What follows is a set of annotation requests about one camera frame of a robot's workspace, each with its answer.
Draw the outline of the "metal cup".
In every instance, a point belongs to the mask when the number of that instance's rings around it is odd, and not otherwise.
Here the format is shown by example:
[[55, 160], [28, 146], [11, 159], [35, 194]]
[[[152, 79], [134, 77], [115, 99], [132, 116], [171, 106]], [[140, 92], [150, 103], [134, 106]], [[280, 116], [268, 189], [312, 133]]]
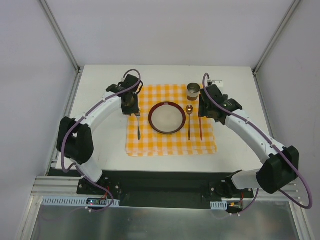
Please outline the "metal cup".
[[187, 99], [189, 101], [197, 100], [200, 94], [201, 87], [198, 83], [189, 83], [187, 85]]

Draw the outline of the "orange chopsticks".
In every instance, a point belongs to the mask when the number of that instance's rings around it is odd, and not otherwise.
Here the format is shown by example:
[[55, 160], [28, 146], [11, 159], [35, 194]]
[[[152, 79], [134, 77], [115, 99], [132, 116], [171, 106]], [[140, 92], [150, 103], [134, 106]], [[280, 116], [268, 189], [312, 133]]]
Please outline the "orange chopsticks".
[[203, 133], [202, 133], [202, 118], [199, 116], [198, 117], [199, 120], [199, 135], [200, 135], [200, 140], [203, 140]]

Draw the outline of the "copper spoon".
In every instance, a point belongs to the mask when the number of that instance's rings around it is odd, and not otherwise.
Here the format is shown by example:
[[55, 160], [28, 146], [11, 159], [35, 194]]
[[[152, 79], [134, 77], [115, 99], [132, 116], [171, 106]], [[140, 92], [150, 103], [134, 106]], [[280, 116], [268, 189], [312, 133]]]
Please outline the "copper spoon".
[[186, 106], [185, 110], [188, 115], [188, 136], [187, 136], [187, 139], [190, 141], [191, 140], [191, 115], [193, 113], [193, 106], [189, 104]]

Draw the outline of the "yellow white checkered cloth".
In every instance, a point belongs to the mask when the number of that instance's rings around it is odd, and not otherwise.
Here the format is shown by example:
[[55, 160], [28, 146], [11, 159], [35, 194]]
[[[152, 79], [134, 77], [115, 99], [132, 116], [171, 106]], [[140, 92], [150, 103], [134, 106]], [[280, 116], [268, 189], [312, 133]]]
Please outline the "yellow white checkered cloth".
[[[184, 127], [174, 134], [161, 134], [153, 130], [148, 121], [151, 108], [161, 102], [173, 102], [182, 107], [186, 115]], [[202, 141], [199, 127], [199, 100], [187, 99], [186, 84], [145, 85], [138, 95], [140, 108], [140, 134], [138, 140], [138, 121], [130, 116], [127, 122], [126, 153], [131, 157], [152, 157], [171, 155], [215, 154], [218, 151], [213, 120], [201, 117]], [[190, 140], [188, 140], [187, 105], [193, 106], [190, 116]]]

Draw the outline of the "red rimmed cream plate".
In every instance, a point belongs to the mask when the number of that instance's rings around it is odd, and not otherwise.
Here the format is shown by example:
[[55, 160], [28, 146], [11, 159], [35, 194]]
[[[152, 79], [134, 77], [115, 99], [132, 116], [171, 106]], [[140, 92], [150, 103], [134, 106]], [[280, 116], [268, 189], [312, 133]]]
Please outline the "red rimmed cream plate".
[[186, 113], [177, 103], [159, 102], [148, 113], [148, 122], [153, 130], [164, 135], [179, 132], [186, 123]]

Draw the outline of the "silver fork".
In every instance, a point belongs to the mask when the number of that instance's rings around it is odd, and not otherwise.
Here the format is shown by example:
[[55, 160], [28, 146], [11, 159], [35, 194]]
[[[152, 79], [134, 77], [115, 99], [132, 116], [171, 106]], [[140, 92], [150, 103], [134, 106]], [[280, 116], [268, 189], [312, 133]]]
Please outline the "silver fork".
[[140, 140], [141, 139], [141, 131], [140, 131], [140, 116], [141, 116], [141, 114], [137, 113], [137, 114], [135, 114], [135, 116], [137, 119], [137, 138], [138, 138], [138, 140]]

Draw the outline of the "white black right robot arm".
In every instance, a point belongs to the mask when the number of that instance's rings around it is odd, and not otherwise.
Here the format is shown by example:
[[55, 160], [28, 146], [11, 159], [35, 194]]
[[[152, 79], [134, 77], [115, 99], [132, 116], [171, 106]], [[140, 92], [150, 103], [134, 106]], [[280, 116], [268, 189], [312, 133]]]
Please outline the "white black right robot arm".
[[257, 155], [260, 169], [238, 170], [227, 176], [217, 190], [225, 197], [237, 197], [243, 189], [260, 188], [269, 194], [279, 191], [297, 179], [293, 167], [299, 166], [299, 152], [271, 139], [251, 121], [242, 106], [211, 84], [200, 90], [200, 117], [214, 119], [235, 132]]

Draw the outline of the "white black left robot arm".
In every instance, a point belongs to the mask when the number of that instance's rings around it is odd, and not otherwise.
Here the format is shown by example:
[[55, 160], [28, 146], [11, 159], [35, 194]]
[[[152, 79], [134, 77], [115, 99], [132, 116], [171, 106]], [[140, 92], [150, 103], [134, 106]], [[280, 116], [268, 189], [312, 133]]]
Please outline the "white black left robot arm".
[[93, 158], [93, 132], [112, 113], [121, 110], [125, 116], [139, 116], [138, 94], [143, 88], [141, 74], [130, 69], [117, 84], [110, 85], [98, 103], [78, 117], [64, 117], [59, 124], [56, 149], [60, 152], [61, 167], [68, 173], [75, 166], [89, 181], [88, 188], [99, 195], [105, 191], [103, 171]]

